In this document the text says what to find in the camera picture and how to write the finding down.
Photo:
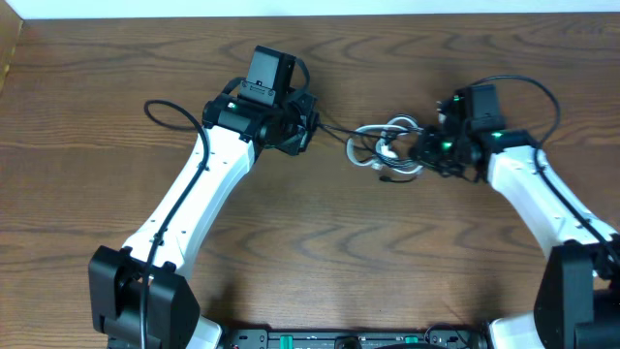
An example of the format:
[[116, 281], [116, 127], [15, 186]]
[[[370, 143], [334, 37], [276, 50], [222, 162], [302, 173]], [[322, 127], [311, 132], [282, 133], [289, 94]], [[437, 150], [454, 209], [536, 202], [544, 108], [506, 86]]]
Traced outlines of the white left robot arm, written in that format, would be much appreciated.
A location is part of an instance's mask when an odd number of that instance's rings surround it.
[[224, 329], [202, 315], [189, 280], [210, 227], [261, 152], [297, 156], [319, 124], [303, 60], [255, 48], [246, 76], [230, 80], [200, 118], [175, 103], [197, 139], [178, 177], [122, 247], [100, 246], [88, 264], [92, 321], [110, 348], [219, 346]]

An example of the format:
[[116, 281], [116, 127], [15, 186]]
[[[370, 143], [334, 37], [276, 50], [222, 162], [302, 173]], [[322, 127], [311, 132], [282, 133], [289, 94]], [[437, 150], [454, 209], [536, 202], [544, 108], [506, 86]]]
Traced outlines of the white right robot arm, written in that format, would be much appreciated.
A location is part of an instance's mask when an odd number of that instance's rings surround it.
[[548, 163], [541, 142], [510, 130], [494, 85], [478, 82], [441, 102], [410, 155], [444, 177], [469, 169], [515, 209], [546, 258], [531, 311], [496, 319], [492, 348], [616, 348], [619, 235]]

